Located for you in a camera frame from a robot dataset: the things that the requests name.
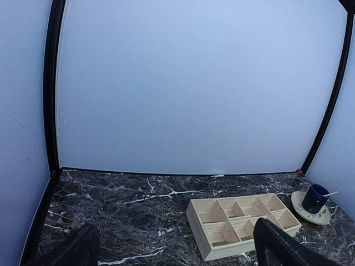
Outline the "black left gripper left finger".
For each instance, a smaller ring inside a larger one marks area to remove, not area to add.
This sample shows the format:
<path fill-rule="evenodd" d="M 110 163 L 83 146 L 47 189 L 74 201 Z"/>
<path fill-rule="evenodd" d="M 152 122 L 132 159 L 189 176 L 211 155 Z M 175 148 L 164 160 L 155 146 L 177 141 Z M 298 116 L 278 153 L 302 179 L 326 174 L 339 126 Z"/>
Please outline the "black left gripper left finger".
<path fill-rule="evenodd" d="M 86 223 L 27 265 L 97 265 L 99 253 L 100 233 L 94 225 Z"/>

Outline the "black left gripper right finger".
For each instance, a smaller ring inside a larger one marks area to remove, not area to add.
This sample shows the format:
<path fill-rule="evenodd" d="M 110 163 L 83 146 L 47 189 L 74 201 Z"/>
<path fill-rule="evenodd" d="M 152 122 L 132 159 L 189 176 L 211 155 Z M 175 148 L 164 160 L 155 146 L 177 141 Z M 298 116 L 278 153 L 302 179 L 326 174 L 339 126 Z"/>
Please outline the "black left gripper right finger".
<path fill-rule="evenodd" d="M 337 265 L 299 244 L 268 219 L 257 220 L 253 239 L 258 265 Z"/>

